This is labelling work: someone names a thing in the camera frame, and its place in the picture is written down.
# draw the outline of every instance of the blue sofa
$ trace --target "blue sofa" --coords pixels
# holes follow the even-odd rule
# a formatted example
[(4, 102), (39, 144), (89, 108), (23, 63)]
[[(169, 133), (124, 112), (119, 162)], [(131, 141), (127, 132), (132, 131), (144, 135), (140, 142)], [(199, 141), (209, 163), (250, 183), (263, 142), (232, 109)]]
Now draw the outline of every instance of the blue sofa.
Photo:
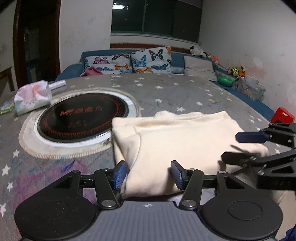
[[(84, 72), (84, 62), (85, 62), (85, 58), (88, 56), (109, 56), (117, 53), (131, 53), (133, 51), (135, 50), (134, 49), (109, 49), (109, 50), (96, 50), (96, 51), (83, 52), (81, 55), (81, 62), (77, 64), (72, 64), (69, 67), (67, 67), (62, 73), (59, 74), (59, 76), (56, 78), (56, 81), (79, 77)], [(172, 52), (172, 65), (174, 67), (184, 68), (184, 55), (191, 56), (190, 54)], [(217, 68), (214, 62), (212, 62), (212, 64), (213, 64), (214, 71), (218, 70), (219, 72), (227, 74), (225, 70)], [(251, 106), (254, 110), (260, 113), (267, 120), (270, 121), (271, 118), (273, 117), (274, 111), (270, 109), (268, 106), (266, 106), (265, 104), (263, 104), (262, 102), (254, 101), (235, 89), (222, 86), (217, 82), (214, 82), (214, 83), (220, 86), (221, 88), (227, 90), (234, 96), (238, 97), (239, 99), (241, 99), (243, 102)]]

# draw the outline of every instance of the white wall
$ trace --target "white wall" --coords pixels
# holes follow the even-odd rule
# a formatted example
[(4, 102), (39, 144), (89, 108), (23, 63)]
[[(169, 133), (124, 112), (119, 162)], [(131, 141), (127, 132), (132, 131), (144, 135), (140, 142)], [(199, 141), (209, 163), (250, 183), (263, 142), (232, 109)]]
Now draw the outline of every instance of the white wall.
[(110, 48), (112, 0), (62, 0), (59, 19), (61, 71), (84, 51)]
[(0, 46), (3, 47), (3, 51), (0, 52), (0, 72), (12, 67), (11, 73), (15, 89), (17, 89), (17, 83), (13, 63), (12, 33), (16, 3), (16, 0), (13, 1), (2, 13), (0, 13)]
[(124, 33), (113, 33), (111, 34), (111, 43), (141, 43), (141, 44), (156, 44), (163, 46), (171, 46), (178, 48), (189, 49), (192, 45), (197, 43), (175, 39), (164, 36), (156, 36), (149, 34), (124, 34)]
[(296, 116), (296, 14), (280, 0), (204, 0), (200, 42), (266, 87), (263, 102)]

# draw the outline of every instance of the pink cloth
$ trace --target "pink cloth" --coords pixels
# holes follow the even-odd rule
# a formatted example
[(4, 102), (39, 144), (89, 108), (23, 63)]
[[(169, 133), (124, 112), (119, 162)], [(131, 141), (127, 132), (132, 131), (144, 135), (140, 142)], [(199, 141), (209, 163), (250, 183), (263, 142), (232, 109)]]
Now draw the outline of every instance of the pink cloth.
[(85, 72), (83, 72), (80, 77), (83, 76), (95, 76), (95, 75), (103, 75), (103, 73), (99, 70), (97, 70), (94, 66), (90, 66), (85, 69)]

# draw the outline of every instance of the induction cooktop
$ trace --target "induction cooktop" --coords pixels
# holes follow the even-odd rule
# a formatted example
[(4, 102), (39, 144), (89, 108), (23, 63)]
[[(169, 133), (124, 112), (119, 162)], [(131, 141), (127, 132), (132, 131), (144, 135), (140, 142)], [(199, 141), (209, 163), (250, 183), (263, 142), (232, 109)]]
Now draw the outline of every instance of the induction cooktop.
[(128, 106), (108, 93), (83, 93), (57, 102), (39, 118), (39, 134), (54, 142), (79, 142), (111, 130), (114, 117), (126, 117)]

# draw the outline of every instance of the round table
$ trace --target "round table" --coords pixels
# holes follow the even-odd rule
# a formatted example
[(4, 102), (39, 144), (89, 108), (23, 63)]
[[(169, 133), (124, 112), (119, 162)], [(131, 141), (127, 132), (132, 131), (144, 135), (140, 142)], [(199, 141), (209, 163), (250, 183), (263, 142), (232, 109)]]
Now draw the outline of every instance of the round table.
[[(66, 80), (66, 86), (53, 90), (53, 96), (73, 90), (96, 87), (113, 88), (131, 94), (141, 107), (142, 116), (154, 116), (167, 110), (176, 114), (200, 111), (211, 114), (226, 110), (244, 131), (257, 131), (268, 126), (268, 121), (250, 106), (199, 77), (188, 75), (125, 74), (103, 75)], [(15, 92), (1, 97), (0, 104), (13, 98)], [(71, 170), (92, 174), (101, 168), (113, 168), (113, 149), (72, 159), (39, 159), (30, 156), (20, 146), (18, 136), (29, 113), (17, 117), (15, 110), (0, 116), (0, 240), (19, 240), (14, 223), (18, 204)], [(288, 150), (267, 142), (269, 153)], [(246, 174), (240, 177), (248, 182)], [(280, 197), (282, 191), (276, 192)], [(96, 203), (94, 190), (85, 190), (84, 196)]]

